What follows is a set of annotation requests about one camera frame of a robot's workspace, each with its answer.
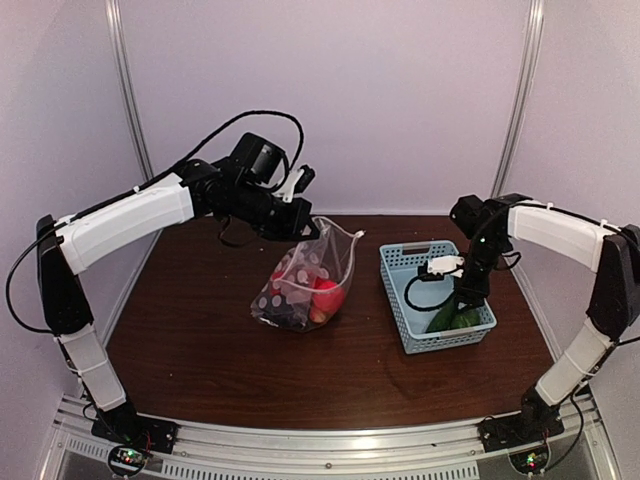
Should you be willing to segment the green pepper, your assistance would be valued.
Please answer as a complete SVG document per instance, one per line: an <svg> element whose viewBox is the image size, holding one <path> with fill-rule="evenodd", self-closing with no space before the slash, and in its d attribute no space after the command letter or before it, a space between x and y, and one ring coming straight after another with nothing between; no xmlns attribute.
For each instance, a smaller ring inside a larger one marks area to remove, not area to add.
<svg viewBox="0 0 640 480"><path fill-rule="evenodd" d="M458 312L451 322L451 329L464 329L479 326L481 316L477 309Z"/></svg>

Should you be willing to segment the green cucumber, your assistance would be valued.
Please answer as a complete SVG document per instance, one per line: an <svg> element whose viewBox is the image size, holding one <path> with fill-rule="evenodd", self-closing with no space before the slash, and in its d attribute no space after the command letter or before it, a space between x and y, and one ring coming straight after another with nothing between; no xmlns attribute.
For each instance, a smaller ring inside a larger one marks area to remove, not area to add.
<svg viewBox="0 0 640 480"><path fill-rule="evenodd" d="M461 321L459 320L460 310L458 302L454 300L448 301L433 317L426 329L426 333L459 329L461 326Z"/></svg>

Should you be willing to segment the clear zip top bag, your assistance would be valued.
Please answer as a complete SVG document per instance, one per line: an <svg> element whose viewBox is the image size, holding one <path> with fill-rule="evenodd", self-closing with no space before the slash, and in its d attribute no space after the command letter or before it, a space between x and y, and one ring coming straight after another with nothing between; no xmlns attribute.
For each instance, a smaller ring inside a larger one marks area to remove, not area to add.
<svg viewBox="0 0 640 480"><path fill-rule="evenodd" d="M325 325L344 305L365 232L349 232L325 216L313 222L319 237L290 248L253 300L258 322L303 333Z"/></svg>

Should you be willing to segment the light blue plastic basket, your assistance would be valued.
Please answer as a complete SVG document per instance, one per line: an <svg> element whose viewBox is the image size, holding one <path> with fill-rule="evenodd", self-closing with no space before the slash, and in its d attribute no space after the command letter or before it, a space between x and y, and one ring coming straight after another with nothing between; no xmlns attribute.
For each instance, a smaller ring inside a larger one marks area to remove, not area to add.
<svg viewBox="0 0 640 480"><path fill-rule="evenodd" d="M404 352L408 355L434 352L478 343L497 326L490 306L477 308L481 324L472 328L426 333L436 315L434 311L419 312L411 308L404 298L418 306L431 307L444 302L453 293L454 278L409 282L417 276L417 269L427 259L447 255L457 256L459 251L450 240L431 240L411 243L386 244L379 247L380 274L393 313Z"/></svg>

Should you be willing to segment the red lychee fruit bunch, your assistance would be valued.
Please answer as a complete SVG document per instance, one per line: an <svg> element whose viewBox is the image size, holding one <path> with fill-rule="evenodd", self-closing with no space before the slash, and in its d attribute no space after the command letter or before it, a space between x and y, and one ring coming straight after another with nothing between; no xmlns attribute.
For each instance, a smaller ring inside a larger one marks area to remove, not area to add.
<svg viewBox="0 0 640 480"><path fill-rule="evenodd" d="M324 325L336 313L323 313L315 308L311 301L316 279L329 278L314 274L307 275L303 277L302 289L300 289L299 286L294 287L281 282L282 276L282 272L272 275L270 312L267 314L278 326L303 331Z"/></svg>

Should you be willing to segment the red wax apple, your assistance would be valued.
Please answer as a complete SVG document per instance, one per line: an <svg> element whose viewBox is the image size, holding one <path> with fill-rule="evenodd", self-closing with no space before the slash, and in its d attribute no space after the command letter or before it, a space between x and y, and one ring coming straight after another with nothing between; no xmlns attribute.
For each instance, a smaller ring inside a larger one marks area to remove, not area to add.
<svg viewBox="0 0 640 480"><path fill-rule="evenodd" d="M323 313L337 312L346 298L345 290L329 279L317 278L314 283L312 305Z"/></svg>

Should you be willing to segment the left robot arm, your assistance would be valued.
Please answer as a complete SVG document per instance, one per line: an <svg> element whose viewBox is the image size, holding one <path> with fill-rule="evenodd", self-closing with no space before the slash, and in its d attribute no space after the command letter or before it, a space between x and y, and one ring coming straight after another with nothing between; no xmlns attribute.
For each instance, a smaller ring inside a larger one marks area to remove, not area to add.
<svg viewBox="0 0 640 480"><path fill-rule="evenodd" d="M93 327L80 273L147 235L207 215L238 219L271 241L316 239L302 193L315 177L285 152L246 133L232 153L208 163L188 155L148 183L59 220L39 220L38 284L45 322L76 369L98 419L123 444L144 433L139 417Z"/></svg>

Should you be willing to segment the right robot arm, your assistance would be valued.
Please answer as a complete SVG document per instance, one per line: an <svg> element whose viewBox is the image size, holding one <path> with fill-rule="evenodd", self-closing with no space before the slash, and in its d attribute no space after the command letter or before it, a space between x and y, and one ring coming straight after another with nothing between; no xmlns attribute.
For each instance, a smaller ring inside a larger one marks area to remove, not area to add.
<svg viewBox="0 0 640 480"><path fill-rule="evenodd" d="M515 243L557 255L558 266L545 264L535 273L572 273L552 281L549 294L575 305L573 296L580 293L585 303L575 315L582 323L574 338L566 339L563 353L523 394L521 412L513 419L517 438L533 441L550 426L560 404L597 373L639 316L639 228L589 219L520 194L487 200L462 196L450 218L469 241L454 283L459 308L478 307L488 297L489 277Z"/></svg>

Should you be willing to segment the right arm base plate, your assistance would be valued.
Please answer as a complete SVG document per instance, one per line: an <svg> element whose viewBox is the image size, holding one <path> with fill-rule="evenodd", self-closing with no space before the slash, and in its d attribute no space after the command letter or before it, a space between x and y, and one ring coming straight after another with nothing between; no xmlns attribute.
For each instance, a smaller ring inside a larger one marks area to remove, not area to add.
<svg viewBox="0 0 640 480"><path fill-rule="evenodd" d="M526 425L521 414L485 417L477 424L478 435L486 453L541 443L564 432L560 418L542 425Z"/></svg>

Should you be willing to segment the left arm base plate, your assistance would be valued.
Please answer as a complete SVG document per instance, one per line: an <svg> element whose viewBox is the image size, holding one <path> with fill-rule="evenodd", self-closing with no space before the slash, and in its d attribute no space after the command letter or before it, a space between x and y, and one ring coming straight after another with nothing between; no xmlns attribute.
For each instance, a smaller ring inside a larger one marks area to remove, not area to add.
<svg viewBox="0 0 640 480"><path fill-rule="evenodd" d="M146 416L140 417L139 423L139 434L130 440L111 432L100 420L93 422L91 434L113 443L134 446L139 450L163 454L173 453L179 428L177 423Z"/></svg>

